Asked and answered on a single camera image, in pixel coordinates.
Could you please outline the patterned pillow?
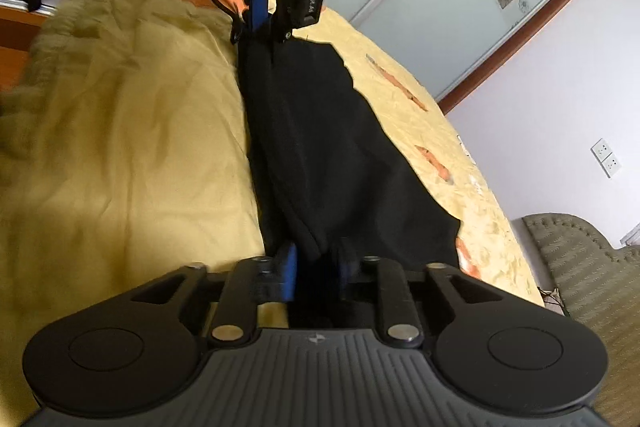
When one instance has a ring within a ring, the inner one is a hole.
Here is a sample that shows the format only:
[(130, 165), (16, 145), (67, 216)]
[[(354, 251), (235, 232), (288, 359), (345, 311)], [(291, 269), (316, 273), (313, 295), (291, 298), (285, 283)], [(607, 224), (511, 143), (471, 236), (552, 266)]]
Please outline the patterned pillow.
[(564, 305), (559, 288), (555, 287), (552, 289), (544, 289), (539, 287), (538, 291), (546, 309), (556, 314), (563, 315), (563, 317), (568, 317), (570, 315)]

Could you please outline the black pants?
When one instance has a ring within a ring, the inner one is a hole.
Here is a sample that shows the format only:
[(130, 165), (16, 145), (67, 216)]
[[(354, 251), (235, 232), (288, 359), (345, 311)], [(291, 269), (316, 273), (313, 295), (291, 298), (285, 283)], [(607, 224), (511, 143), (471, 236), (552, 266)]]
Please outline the black pants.
[(302, 269), (350, 277), (361, 258), (409, 270), (457, 265), (460, 222), (427, 191), (382, 129), (334, 46), (239, 43), (250, 167), (273, 248)]

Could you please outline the white wall socket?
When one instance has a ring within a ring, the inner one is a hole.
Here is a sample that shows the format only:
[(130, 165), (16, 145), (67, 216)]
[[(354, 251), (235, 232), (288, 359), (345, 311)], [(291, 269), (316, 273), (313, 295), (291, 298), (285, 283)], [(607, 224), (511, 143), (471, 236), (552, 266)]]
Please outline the white wall socket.
[(608, 179), (613, 178), (615, 173), (620, 170), (620, 162), (613, 153), (612, 148), (608, 146), (608, 142), (606, 142), (605, 139), (600, 139), (596, 144), (594, 144), (591, 147), (591, 153), (594, 158), (597, 159), (597, 162)]

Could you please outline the olive padded headboard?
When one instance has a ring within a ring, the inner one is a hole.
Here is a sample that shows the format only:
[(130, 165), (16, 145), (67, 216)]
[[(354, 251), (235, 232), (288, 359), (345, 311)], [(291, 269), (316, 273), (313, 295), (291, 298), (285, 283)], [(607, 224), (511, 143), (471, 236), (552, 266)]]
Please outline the olive padded headboard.
[(613, 426), (639, 424), (639, 248), (614, 248), (590, 223), (565, 213), (523, 218), (568, 315), (608, 351), (596, 409)]

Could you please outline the yellow carrot print bedsheet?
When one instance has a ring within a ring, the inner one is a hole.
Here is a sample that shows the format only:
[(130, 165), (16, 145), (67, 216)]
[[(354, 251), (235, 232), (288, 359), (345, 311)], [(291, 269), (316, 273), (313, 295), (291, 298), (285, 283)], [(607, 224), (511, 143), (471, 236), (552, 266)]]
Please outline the yellow carrot print bedsheet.
[(42, 326), (264, 250), (230, 20), (207, 0), (66, 0), (1, 97), (1, 421), (36, 410)]

